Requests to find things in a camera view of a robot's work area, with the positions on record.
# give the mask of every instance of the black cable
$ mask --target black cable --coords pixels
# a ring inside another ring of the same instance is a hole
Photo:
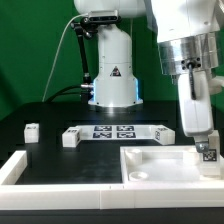
[[[45,102],[50,103],[54,98],[63,94],[64,92],[71,90],[71,89],[78,89],[78,88],[81,88],[81,87],[79,85],[68,86],[68,87],[58,91],[57,93],[55,93],[53,96],[49,97]]]
[[[79,92],[70,92],[70,93],[61,93],[61,94],[55,94],[52,97],[48,98],[45,102],[46,103],[51,103],[56,97],[58,96],[64,96],[64,95],[80,95]]]
[[[196,93],[194,89],[194,74],[193,74],[193,65],[189,63],[188,65],[189,69],[189,79],[190,79],[190,87],[191,87],[191,98],[192,100],[196,100]]]

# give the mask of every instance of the white plastic piece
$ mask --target white plastic piece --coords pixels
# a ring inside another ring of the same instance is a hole
[[[197,152],[195,147],[183,151],[183,164],[193,166],[197,165],[199,161],[199,153]]]
[[[39,124],[27,124],[24,130],[25,143],[37,143],[39,141]]]
[[[142,150],[138,148],[126,150],[126,161],[130,166],[142,164]]]
[[[163,125],[159,125],[154,131],[154,140],[161,145],[171,145],[175,143],[175,131]]]
[[[218,94],[222,92],[222,87],[224,87],[224,77],[216,76],[215,78],[209,80],[208,84],[210,94]]]
[[[200,153],[200,174],[202,180],[219,179],[221,177],[219,133],[215,130],[208,137],[209,152]]]
[[[186,136],[208,136],[213,131],[208,82],[204,71],[194,73],[196,100],[191,98],[189,75],[178,79],[179,102],[183,130]]]
[[[0,169],[0,185],[13,185],[27,166],[26,151],[16,151]]]
[[[105,186],[100,191],[100,209],[134,208],[134,191],[118,187]]]
[[[62,134],[63,147],[75,148],[81,141],[81,128],[70,127]]]
[[[223,207],[224,180],[202,181],[197,166],[183,166],[183,151],[192,147],[137,147],[143,153],[139,171],[152,163],[150,179],[142,182],[128,180],[129,169],[136,167],[125,164],[129,147],[122,147],[122,175],[127,177],[122,184],[0,185],[0,210]]]
[[[220,30],[216,0],[151,0],[158,25],[158,42]]]
[[[145,172],[132,172],[129,173],[129,180],[130,181],[135,181],[135,182],[139,182],[139,181],[146,181],[149,179],[149,175]]]
[[[139,140],[155,139],[157,128],[166,128],[163,125],[82,125],[82,140]],[[168,142],[174,143],[175,132],[168,129]]]

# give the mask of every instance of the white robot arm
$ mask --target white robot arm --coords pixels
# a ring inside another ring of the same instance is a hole
[[[79,13],[118,10],[122,18],[134,18],[145,14],[144,0],[74,0]]]
[[[105,13],[122,18],[134,18],[145,14],[144,0],[74,0],[79,13],[97,15],[95,20],[105,19]],[[98,27],[99,74],[93,82],[94,95],[89,105],[94,110],[121,111],[142,104],[138,96],[138,81],[132,73],[132,42],[130,36],[115,24]]]
[[[217,31],[223,27],[223,1],[145,2],[148,17],[154,16],[157,23],[163,74],[178,83],[185,135],[194,137],[198,152],[208,151],[213,132],[208,83],[214,83],[211,68],[222,63]]]

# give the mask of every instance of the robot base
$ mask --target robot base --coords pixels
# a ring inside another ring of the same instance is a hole
[[[143,108],[143,100],[139,99],[134,105],[126,107],[102,107],[91,100],[89,101],[89,109],[102,113],[126,113],[140,111]]]

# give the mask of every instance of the warning label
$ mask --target warning label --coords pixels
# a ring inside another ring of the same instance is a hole
[[[114,68],[114,70],[111,72],[110,76],[113,76],[113,77],[120,77],[120,76],[121,76],[121,73],[120,73],[120,71],[119,71],[119,69],[118,69],[117,66],[116,66],[116,67]]]

